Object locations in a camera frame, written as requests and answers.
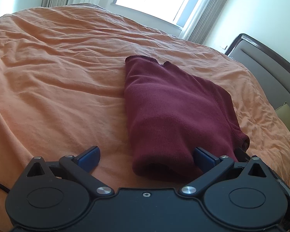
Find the maroon long-sleeve shirt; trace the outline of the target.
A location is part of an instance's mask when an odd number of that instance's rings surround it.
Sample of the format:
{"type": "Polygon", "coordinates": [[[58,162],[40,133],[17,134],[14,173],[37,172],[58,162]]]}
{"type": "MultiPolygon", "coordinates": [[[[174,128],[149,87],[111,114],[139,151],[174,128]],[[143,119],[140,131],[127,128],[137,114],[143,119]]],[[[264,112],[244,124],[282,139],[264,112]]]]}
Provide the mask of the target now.
{"type": "Polygon", "coordinates": [[[235,149],[248,149],[249,137],[225,89],[171,62],[133,55],[125,64],[127,129],[136,175],[191,181],[202,174],[194,163],[195,148],[232,159],[235,149]]]}

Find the yellow-green pillow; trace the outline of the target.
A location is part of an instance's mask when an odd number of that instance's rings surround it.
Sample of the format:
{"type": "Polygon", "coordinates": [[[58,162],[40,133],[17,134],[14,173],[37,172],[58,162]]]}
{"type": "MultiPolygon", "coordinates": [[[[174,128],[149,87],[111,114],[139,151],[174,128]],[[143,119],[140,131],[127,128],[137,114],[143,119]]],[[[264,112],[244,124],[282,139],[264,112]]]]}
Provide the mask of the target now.
{"type": "Polygon", "coordinates": [[[290,131],[290,106],[287,104],[287,102],[278,107],[275,112],[290,131]]]}

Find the orange duvet cover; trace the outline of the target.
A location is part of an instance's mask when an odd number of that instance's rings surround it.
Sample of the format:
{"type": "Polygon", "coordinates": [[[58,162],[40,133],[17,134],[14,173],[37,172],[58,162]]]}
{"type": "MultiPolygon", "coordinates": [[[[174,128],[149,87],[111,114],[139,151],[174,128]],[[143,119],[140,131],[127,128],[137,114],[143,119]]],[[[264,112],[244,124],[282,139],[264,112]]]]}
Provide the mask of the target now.
{"type": "Polygon", "coordinates": [[[93,175],[111,188],[179,187],[133,173],[124,100],[131,55],[171,62],[223,87],[250,137],[249,155],[290,187],[290,132],[248,69],[210,47],[77,5],[0,18],[0,183],[12,187],[35,156],[56,161],[98,146],[93,175]]]}

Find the dark wood padded headboard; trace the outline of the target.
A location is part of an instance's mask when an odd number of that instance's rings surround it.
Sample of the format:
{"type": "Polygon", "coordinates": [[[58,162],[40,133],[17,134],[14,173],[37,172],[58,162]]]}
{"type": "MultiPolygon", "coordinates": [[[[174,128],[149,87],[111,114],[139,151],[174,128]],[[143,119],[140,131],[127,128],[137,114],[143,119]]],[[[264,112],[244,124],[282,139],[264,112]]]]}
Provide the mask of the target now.
{"type": "Polygon", "coordinates": [[[225,55],[255,76],[274,109],[284,103],[290,106],[290,62],[247,34],[238,35],[225,55]]]}

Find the right beige curtain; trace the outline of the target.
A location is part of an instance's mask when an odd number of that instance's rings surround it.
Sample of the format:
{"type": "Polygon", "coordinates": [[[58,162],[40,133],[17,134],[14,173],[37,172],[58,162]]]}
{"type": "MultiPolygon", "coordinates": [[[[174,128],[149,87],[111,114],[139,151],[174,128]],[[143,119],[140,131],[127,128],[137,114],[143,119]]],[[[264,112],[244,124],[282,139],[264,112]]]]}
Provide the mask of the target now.
{"type": "Polygon", "coordinates": [[[180,38],[203,44],[228,0],[198,0],[180,38]]]}

